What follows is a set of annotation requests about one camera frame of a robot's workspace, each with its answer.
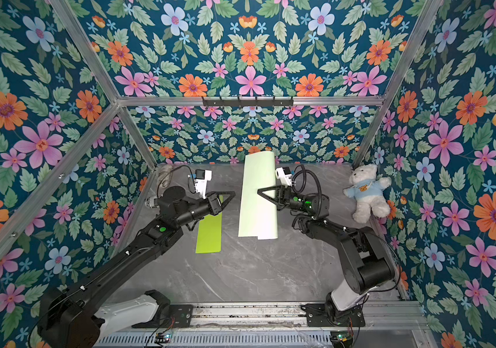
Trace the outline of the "pale green paper sheet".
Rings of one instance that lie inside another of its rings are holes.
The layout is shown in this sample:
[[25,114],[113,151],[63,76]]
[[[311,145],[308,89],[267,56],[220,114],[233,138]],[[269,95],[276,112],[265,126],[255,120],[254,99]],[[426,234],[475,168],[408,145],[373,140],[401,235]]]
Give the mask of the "pale green paper sheet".
[[258,240],[278,239],[277,207],[258,194],[259,189],[275,186],[275,155],[258,152],[246,156],[242,181],[239,237]]

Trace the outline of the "bright lime green paper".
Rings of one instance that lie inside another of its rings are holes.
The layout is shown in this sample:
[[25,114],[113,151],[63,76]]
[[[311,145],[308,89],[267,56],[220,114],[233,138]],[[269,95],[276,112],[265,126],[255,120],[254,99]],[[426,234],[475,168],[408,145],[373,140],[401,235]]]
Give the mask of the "bright lime green paper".
[[222,203],[219,195],[208,197],[210,214],[199,223],[197,254],[219,253],[222,250]]

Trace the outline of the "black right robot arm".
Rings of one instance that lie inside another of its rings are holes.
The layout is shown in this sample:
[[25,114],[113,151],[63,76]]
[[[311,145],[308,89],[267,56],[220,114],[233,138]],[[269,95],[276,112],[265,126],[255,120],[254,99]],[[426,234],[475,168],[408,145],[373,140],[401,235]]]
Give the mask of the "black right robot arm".
[[290,186],[271,186],[259,188],[257,194],[279,210],[294,211],[294,229],[337,250],[343,280],[326,297],[328,315],[352,310],[370,291],[395,278],[396,267],[384,241],[368,226],[357,229],[330,220],[329,197],[321,191],[304,195]]

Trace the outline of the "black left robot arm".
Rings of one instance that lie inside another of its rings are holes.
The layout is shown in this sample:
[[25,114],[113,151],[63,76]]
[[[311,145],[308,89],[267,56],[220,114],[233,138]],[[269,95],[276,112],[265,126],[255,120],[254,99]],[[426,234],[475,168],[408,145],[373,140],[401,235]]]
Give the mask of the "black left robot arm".
[[167,252],[185,227],[209,215],[219,215],[235,195],[233,191],[211,191],[204,198],[193,198],[181,186],[168,188],[157,201],[159,214],[126,248],[67,290],[52,288],[42,296],[38,335],[51,347],[92,347],[105,323],[96,314],[102,304],[143,267]]

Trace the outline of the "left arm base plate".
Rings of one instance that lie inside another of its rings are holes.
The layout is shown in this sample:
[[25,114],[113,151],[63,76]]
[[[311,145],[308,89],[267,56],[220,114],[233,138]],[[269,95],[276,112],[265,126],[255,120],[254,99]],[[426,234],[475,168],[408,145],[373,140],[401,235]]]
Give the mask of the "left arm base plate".
[[166,304],[157,310],[155,316],[146,323],[138,323],[134,329],[167,328],[174,324],[174,328],[188,328],[193,317],[194,306],[191,304]]

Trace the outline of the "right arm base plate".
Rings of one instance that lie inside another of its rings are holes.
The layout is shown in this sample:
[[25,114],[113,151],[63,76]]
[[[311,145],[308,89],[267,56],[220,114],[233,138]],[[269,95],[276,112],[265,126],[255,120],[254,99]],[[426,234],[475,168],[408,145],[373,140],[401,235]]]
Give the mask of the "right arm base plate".
[[309,327],[356,327],[365,326],[362,305],[357,305],[349,310],[337,310],[332,302],[303,304],[304,312]]

